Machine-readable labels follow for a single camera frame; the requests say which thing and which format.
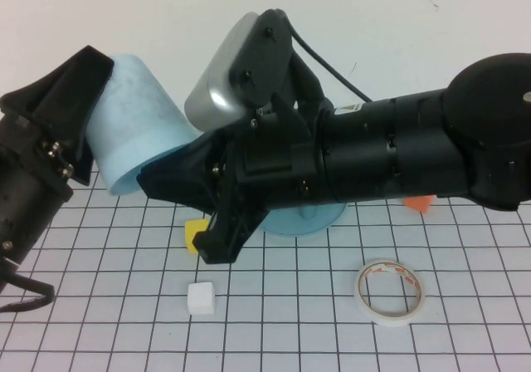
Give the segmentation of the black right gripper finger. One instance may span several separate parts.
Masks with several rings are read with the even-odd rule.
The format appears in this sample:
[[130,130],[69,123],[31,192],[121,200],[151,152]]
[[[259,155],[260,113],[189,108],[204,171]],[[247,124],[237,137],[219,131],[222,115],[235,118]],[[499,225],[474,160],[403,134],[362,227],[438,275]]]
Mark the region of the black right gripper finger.
[[215,130],[144,166],[137,177],[148,198],[205,213],[224,213],[228,133]]
[[217,187],[196,180],[197,204],[212,214],[205,232],[194,237],[194,246],[206,263],[233,263],[250,236],[269,213],[265,184],[224,183]]

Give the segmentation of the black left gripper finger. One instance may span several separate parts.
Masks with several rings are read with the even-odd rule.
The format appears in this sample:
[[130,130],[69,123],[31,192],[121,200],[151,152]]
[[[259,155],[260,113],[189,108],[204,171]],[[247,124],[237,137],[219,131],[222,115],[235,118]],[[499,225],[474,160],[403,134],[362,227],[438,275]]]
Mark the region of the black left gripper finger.
[[114,61],[86,46],[40,80],[1,97],[1,112],[22,117],[43,135],[41,146],[73,168],[87,185],[94,163],[86,131]]

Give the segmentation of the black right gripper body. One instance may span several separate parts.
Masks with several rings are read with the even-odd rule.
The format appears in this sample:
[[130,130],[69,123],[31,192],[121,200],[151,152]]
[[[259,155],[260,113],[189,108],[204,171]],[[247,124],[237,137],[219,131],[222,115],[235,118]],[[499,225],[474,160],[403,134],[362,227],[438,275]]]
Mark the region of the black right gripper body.
[[333,108],[321,98],[271,111],[231,141],[226,194],[239,210],[265,211],[397,195],[394,99]]

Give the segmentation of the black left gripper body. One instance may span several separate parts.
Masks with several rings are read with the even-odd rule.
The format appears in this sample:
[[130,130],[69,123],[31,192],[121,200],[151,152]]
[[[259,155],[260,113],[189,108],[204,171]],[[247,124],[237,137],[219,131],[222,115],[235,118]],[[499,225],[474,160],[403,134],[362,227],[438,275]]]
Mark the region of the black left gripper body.
[[68,139],[14,112],[1,118],[1,255],[22,263],[73,191],[61,153]]

